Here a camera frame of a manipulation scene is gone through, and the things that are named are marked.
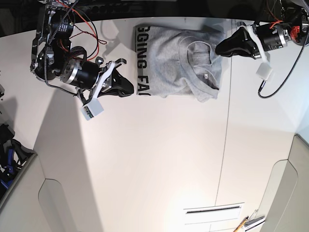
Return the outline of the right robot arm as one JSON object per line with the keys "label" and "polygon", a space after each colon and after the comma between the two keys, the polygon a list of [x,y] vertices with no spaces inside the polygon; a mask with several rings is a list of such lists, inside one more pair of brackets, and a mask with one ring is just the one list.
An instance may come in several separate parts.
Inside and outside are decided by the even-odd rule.
{"label": "right robot arm", "polygon": [[[115,67],[102,84],[99,79],[107,73],[111,63],[103,65],[98,56],[99,46],[106,41],[99,39],[98,31],[88,15],[77,7],[76,0],[44,0],[40,9],[36,36],[32,42],[30,71],[42,82],[72,96],[83,103],[106,95],[128,97],[134,93],[132,83],[124,78],[118,67],[125,59],[115,61]],[[95,49],[88,53],[82,46],[72,46],[76,17],[91,29]]]}

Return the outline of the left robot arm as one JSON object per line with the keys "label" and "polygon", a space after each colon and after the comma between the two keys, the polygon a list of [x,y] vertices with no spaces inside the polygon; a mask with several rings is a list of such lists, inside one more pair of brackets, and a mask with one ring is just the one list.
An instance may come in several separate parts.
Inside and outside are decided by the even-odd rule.
{"label": "left robot arm", "polygon": [[267,62],[267,52],[286,47],[289,42],[299,46],[309,44],[309,2],[281,0],[281,15],[274,21],[260,25],[260,19],[247,25],[239,21],[237,30],[220,42],[215,52],[223,57],[242,56]]}

